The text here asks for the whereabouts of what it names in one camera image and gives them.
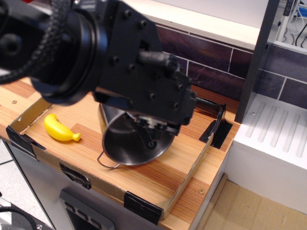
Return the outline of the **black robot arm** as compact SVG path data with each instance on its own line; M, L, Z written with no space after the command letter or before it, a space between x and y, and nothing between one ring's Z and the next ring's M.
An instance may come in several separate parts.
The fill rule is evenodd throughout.
M61 105L91 92L153 139L189 124L190 79L162 51L154 22L121 0L52 0L50 7L46 14L22 0L1 1L1 84L30 77L46 101Z

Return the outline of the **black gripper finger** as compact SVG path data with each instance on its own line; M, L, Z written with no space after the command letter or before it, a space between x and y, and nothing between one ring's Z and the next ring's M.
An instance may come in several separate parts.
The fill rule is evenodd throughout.
M157 136L153 129L147 127L136 126L139 136L145 148L148 150L153 150L157 146Z

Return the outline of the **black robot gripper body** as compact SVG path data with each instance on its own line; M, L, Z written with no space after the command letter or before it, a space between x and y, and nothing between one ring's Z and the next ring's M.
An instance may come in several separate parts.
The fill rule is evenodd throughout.
M177 58L162 51L155 23L109 0L99 28L108 40L95 100L133 114L142 127L177 135L189 124L196 99Z

